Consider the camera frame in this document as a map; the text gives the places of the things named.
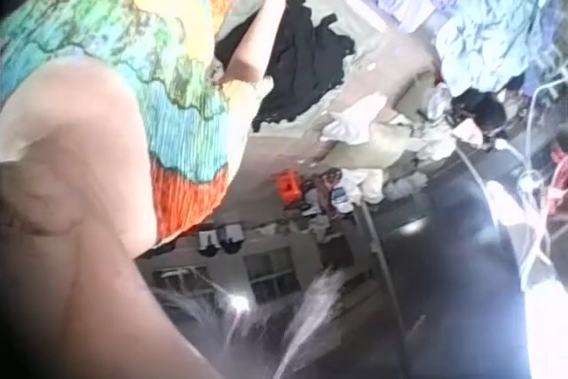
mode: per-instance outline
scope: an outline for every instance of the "white wall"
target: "white wall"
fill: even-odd
[[[310,234],[290,233],[287,235],[261,235],[255,231],[245,232],[241,251],[226,255],[223,250],[212,258],[206,258],[197,251],[199,239],[196,236],[182,237],[169,253],[138,260],[138,268],[148,282],[152,282],[152,271],[181,266],[206,266],[209,277],[229,293],[252,296],[244,257],[270,250],[290,248],[296,276],[302,289],[306,289],[322,270],[320,253]]]

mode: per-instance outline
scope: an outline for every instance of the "water splash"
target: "water splash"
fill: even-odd
[[[310,361],[317,332],[333,318],[342,284],[342,274],[322,274],[300,296],[293,315],[289,305],[276,311],[274,306],[261,305],[246,314],[219,316],[205,301],[153,291],[182,335],[221,376],[283,379],[288,371]]]
[[[331,320],[342,285],[341,274],[325,273],[307,289],[302,304],[284,335],[289,344],[272,379],[281,379],[300,349]]]

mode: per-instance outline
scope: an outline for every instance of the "bright light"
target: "bright light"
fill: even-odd
[[[485,184],[487,200],[493,217],[505,226],[519,225],[526,222],[525,211],[521,209],[512,195],[496,181]]]
[[[421,217],[420,219],[416,219],[406,225],[402,225],[397,231],[401,235],[414,235],[422,231],[426,224],[428,224],[428,218]]]
[[[229,304],[238,314],[250,311],[250,303],[245,296],[229,295]]]
[[[568,376],[568,294],[557,280],[525,291],[526,341],[533,379]]]
[[[497,138],[497,139],[495,139],[493,146],[495,147],[496,150],[499,150],[499,151],[508,150],[509,149],[509,142],[507,142],[503,138]]]
[[[518,187],[524,193],[532,194],[542,186],[542,175],[536,170],[525,170],[518,178]]]

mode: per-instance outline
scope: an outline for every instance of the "black clothing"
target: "black clothing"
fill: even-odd
[[[312,10],[304,3],[287,0],[266,72],[274,79],[274,89],[264,98],[253,121],[255,132],[262,122],[294,121],[343,83],[343,59],[355,52],[350,37],[329,28],[337,21],[334,14],[314,28]],[[256,13],[217,43],[215,55],[225,69],[255,17]]]
[[[219,242],[221,244],[221,247],[223,248],[223,251],[227,254],[227,255],[234,255],[235,253],[238,253],[241,248],[242,248],[242,243],[244,243],[244,240],[240,240],[240,241],[233,241],[233,240],[221,240]]]

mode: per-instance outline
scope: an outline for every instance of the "window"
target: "window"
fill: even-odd
[[[154,271],[152,275],[157,288],[172,290],[192,299],[215,304],[215,289],[207,282],[210,278],[206,266],[170,268]]]
[[[327,243],[319,243],[319,259],[325,269],[340,270],[353,266],[353,253],[344,235],[335,237]]]
[[[288,248],[247,256],[245,266],[257,304],[271,302],[300,290]]]

